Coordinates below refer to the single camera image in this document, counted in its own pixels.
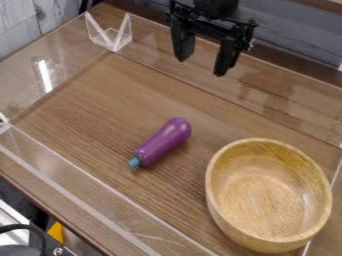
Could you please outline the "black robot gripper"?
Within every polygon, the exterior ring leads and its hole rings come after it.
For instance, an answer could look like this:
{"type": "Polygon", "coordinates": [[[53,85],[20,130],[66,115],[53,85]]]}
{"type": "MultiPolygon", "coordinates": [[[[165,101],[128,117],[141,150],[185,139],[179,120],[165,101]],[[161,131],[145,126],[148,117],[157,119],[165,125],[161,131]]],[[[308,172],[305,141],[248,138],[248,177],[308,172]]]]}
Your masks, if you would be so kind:
{"type": "Polygon", "coordinates": [[[221,40],[213,75],[221,77],[235,66],[239,54],[252,45],[255,18],[237,14],[239,0],[169,0],[169,26],[172,49],[183,62],[193,53],[195,34],[221,40]]]}

